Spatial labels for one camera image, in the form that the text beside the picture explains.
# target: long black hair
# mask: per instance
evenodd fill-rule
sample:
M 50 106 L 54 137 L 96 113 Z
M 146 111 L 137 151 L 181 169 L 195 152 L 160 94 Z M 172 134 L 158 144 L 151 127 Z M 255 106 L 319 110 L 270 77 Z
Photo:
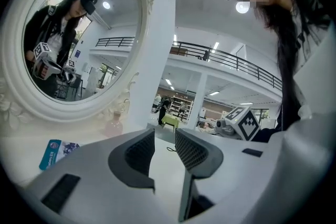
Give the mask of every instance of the long black hair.
M 54 31 L 55 33 L 61 32 L 61 21 L 62 18 L 70 11 L 70 8 L 73 4 L 73 2 L 76 0 L 63 0 L 56 8 L 55 14 L 51 16 L 51 21 L 56 26 L 56 29 Z M 75 30 L 75 28 L 78 26 L 80 19 L 82 19 L 85 15 L 71 18 L 68 20 L 67 26 L 64 30 L 64 36 L 67 36 L 68 33 Z
M 302 21 L 302 31 L 309 35 L 309 25 L 326 28 L 328 20 L 322 9 L 313 9 L 312 2 L 316 0 L 294 0 L 299 10 Z M 295 93 L 293 79 L 297 64 L 297 52 L 300 44 L 297 42 L 296 26 L 293 22 L 292 13 L 279 5 L 262 5 L 255 8 L 257 18 L 262 18 L 265 27 L 274 30 L 278 35 L 278 67 L 282 78 L 282 112 L 283 129 L 286 130 L 294 121 L 299 120 L 298 110 L 300 103 Z

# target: white column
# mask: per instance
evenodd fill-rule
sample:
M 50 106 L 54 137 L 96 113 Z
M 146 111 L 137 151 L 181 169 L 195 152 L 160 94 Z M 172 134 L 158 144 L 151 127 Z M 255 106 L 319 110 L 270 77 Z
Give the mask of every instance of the white column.
M 191 110 L 191 114 L 187 123 L 188 129 L 195 129 L 197 120 L 198 120 L 198 114 L 203 106 L 203 99 L 205 95 L 205 86 L 206 86 L 206 79 L 208 75 L 205 73 L 201 74 L 200 82 L 198 83 L 196 97 L 194 101 L 193 108 Z
M 123 133 L 145 129 L 173 43 L 175 0 L 154 0 L 145 51 L 137 56 L 139 75 L 130 89 L 130 108 Z

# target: blue card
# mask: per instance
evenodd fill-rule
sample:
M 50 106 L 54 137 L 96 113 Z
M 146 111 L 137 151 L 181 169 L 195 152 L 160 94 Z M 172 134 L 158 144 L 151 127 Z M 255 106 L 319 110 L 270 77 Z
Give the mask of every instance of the blue card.
M 46 151 L 44 152 L 39 168 L 41 170 L 46 170 L 52 167 L 52 165 L 57 161 L 64 158 L 79 147 L 80 145 L 77 143 L 70 143 L 62 140 L 50 140 L 48 142 Z

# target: mirror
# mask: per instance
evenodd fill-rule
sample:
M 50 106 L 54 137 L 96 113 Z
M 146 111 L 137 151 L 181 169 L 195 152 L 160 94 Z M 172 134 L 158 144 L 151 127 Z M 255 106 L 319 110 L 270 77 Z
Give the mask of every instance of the mirror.
M 138 0 L 35 0 L 25 23 L 28 76 L 54 100 L 86 99 L 113 84 L 140 28 Z

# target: black jacket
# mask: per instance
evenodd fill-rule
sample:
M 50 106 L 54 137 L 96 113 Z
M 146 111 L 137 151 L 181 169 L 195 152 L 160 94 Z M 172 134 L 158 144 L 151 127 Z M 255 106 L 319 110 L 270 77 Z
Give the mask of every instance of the black jacket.
M 55 22 L 53 20 L 53 16 L 49 15 L 48 10 L 49 7 L 56 9 L 55 6 L 46 6 L 40 10 L 38 10 L 25 29 L 24 36 L 24 53 L 27 51 L 33 51 L 35 46 L 39 42 L 47 42 L 53 27 L 55 26 Z M 69 51 L 71 48 L 71 44 L 76 36 L 76 31 L 73 29 L 71 31 L 65 30 L 63 38 L 62 38 L 62 47 L 58 53 L 57 63 L 63 67 L 64 63 L 68 60 Z

